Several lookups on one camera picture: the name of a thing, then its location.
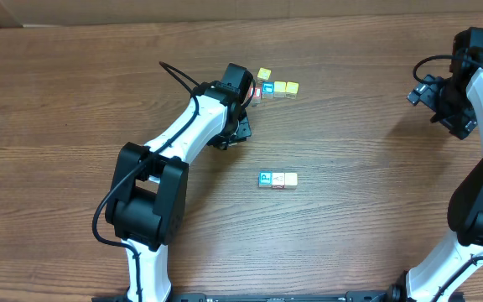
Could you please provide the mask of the blue letter P block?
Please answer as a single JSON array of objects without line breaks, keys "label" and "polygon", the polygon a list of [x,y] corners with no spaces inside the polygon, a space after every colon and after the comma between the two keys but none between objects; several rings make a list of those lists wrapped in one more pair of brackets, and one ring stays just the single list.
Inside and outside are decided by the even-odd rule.
[{"label": "blue letter P block", "polygon": [[270,171],[261,171],[258,177],[258,186],[260,188],[270,188],[272,186],[273,173]]}]

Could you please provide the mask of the white ice cream block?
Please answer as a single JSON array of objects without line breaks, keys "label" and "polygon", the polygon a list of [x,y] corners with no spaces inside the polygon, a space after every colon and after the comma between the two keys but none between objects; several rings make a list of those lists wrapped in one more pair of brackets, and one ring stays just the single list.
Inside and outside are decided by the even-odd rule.
[{"label": "white ice cream block", "polygon": [[285,187],[285,173],[272,172],[271,185],[274,189]]}]

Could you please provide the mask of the yellow letter K block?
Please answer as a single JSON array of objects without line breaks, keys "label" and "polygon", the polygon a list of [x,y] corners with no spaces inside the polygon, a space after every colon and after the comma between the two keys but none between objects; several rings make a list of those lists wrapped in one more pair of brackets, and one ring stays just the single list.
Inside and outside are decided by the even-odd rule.
[{"label": "yellow letter K block", "polygon": [[296,189],[298,186],[298,174],[297,173],[285,173],[284,174],[284,188]]}]

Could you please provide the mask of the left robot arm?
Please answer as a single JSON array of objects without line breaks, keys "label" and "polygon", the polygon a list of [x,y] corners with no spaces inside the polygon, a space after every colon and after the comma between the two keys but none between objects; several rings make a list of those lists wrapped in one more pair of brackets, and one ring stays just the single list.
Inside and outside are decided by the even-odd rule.
[{"label": "left robot arm", "polygon": [[184,217],[190,164],[206,146],[226,150],[251,136],[247,117],[256,81],[230,63],[218,81],[199,83],[161,63],[190,94],[184,112],[144,145],[126,143],[117,156],[110,190],[91,221],[94,238],[124,249],[129,285],[117,301],[169,301],[168,245]]}]

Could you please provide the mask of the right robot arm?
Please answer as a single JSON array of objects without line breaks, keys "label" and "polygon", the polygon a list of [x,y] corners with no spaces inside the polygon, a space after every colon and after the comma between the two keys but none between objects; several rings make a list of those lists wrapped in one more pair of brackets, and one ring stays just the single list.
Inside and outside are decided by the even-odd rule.
[{"label": "right robot arm", "polygon": [[483,28],[455,35],[449,78],[426,75],[408,101],[434,112],[430,121],[459,139],[480,132],[482,158],[450,198],[449,231],[416,267],[404,272],[379,301],[461,301],[457,288],[483,266]]}]

